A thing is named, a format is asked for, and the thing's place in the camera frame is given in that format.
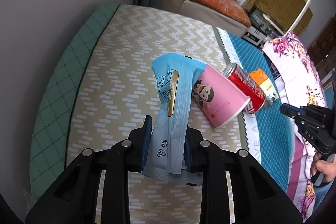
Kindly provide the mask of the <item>person's right hand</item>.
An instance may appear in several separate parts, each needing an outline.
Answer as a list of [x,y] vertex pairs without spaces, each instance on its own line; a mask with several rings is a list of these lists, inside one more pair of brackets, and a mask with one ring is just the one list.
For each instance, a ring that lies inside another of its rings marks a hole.
[[336,176],[336,159],[334,158],[332,162],[321,160],[316,152],[311,164],[310,174],[314,176],[317,171],[325,175],[323,182],[329,183],[333,181]]

